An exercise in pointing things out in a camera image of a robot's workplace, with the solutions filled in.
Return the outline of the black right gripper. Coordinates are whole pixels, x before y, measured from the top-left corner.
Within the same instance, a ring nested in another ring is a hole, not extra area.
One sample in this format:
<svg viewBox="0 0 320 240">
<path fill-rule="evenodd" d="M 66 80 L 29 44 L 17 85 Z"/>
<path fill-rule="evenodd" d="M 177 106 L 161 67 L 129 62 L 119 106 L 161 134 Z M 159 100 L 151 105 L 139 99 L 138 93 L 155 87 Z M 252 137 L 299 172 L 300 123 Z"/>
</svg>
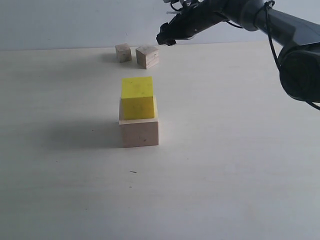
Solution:
<svg viewBox="0 0 320 240">
<path fill-rule="evenodd" d="M 226 0 L 181 0 L 181 8 L 171 22 L 160 26 L 158 45 L 174 46 L 176 40 L 188 40 L 221 22 L 228 21 L 222 13 Z"/>
</svg>

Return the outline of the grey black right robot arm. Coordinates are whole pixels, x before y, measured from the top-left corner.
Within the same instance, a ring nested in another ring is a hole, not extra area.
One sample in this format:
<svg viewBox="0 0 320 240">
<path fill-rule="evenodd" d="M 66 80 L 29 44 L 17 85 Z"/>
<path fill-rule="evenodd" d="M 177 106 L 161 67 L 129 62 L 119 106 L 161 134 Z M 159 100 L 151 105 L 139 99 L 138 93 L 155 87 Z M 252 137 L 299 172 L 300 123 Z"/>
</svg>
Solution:
<svg viewBox="0 0 320 240">
<path fill-rule="evenodd" d="M 320 26 L 273 8 L 273 0 L 182 0 L 174 18 L 160 26 L 156 41 L 173 46 L 221 22 L 262 31 L 282 46 L 273 58 L 284 91 L 297 101 L 320 101 Z"/>
</svg>

